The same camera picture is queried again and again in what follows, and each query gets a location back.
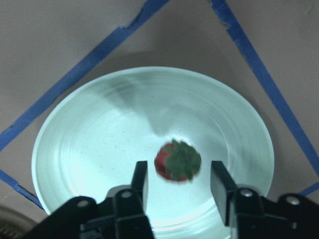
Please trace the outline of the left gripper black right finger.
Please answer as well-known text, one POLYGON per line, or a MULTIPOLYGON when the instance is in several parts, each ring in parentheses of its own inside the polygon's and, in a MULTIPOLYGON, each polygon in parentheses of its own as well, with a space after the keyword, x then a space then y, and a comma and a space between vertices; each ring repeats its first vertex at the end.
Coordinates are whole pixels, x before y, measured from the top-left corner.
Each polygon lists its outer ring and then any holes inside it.
POLYGON ((228 226, 230 202, 237 186, 221 161, 211 162, 210 189, 222 222, 228 226))

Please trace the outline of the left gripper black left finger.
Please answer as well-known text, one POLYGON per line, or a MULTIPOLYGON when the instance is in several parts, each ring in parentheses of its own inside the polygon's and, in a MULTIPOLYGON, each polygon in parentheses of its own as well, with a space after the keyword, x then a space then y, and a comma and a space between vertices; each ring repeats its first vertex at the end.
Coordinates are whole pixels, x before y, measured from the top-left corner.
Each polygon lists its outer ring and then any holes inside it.
POLYGON ((131 181, 131 188, 138 193, 142 202, 143 211, 146 212, 149 189, 147 161, 138 161, 136 163, 133 178, 131 181))

